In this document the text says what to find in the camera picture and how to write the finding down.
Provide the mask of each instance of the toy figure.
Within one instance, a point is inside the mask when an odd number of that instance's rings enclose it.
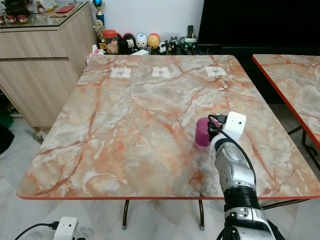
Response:
[[[170,43],[168,45],[168,51],[171,52],[175,52],[177,50],[177,46],[178,46],[178,38],[175,37],[171,37]]]
[[[156,50],[159,47],[160,37],[157,33],[151,33],[148,37],[148,46],[152,50]]]
[[[147,35],[144,33],[138,33],[136,35],[136,45],[139,49],[144,49],[147,46]]]
[[[122,37],[122,35],[120,34],[120,33],[116,33],[116,38],[118,39],[118,42],[120,41],[120,40],[123,40],[124,38]]]
[[[133,39],[127,39],[126,42],[129,49],[133,49],[135,47],[135,42]]]
[[[123,40],[126,40],[126,41],[132,40],[133,41],[133,46],[132,46],[132,44],[130,44],[131,41],[128,42],[129,48],[134,48],[136,45],[136,39],[132,33],[127,32],[125,35],[123,35]]]
[[[131,51],[128,48],[128,42],[126,40],[120,40],[119,43],[119,54],[130,54]]]
[[[159,53],[163,54],[163,53],[166,53],[166,43],[164,41],[160,42],[159,44]]]

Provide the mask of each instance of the second marble table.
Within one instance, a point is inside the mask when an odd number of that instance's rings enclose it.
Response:
[[[320,170],[316,150],[306,145],[308,134],[320,150],[320,56],[255,54],[253,60],[300,122],[302,144]]]

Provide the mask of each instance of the glass jar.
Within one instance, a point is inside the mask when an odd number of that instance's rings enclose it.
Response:
[[[0,16],[0,25],[5,25],[6,24],[6,20],[4,16]]]
[[[27,15],[25,15],[25,14],[18,15],[18,16],[16,16],[16,18],[22,24],[26,24],[27,23]]]
[[[6,19],[8,20],[8,22],[10,24],[16,24],[17,23],[16,17],[14,15],[8,15],[8,16],[6,16]]]
[[[119,52],[117,32],[112,29],[104,30],[103,36],[108,54],[117,54]]]

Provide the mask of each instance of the table leg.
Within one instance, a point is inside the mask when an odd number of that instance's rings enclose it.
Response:
[[[127,229],[127,214],[128,214],[129,199],[125,200],[123,209],[122,230]]]
[[[308,201],[308,200],[310,200],[310,199],[295,199],[295,200],[288,200],[288,201],[280,201],[280,202],[276,202],[273,204],[265,205],[262,208],[263,208],[263,210],[274,209],[277,207],[290,205],[290,204],[297,204],[297,203],[301,203],[301,202]]]
[[[298,132],[301,129],[302,129],[302,126],[298,126],[295,129],[293,129],[291,131],[288,131],[288,135],[294,134],[294,133]]]
[[[199,200],[199,209],[200,209],[200,230],[205,230],[205,213],[204,213],[204,205],[202,204],[202,200]]]
[[[307,138],[307,132],[303,129],[303,132],[302,132],[302,145],[304,146],[304,148],[307,151],[307,153],[309,154],[310,158],[313,160],[314,164],[316,165],[316,167],[320,171],[320,164],[317,161],[317,159],[315,158],[315,156],[317,156],[318,153],[313,147],[310,147],[310,146],[308,146],[306,144],[306,138]]]

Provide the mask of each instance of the purple cup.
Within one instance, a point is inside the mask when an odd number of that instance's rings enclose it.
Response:
[[[196,122],[195,127],[195,142],[201,147],[208,147],[210,145],[209,133],[208,133],[208,122],[207,117],[202,117]]]

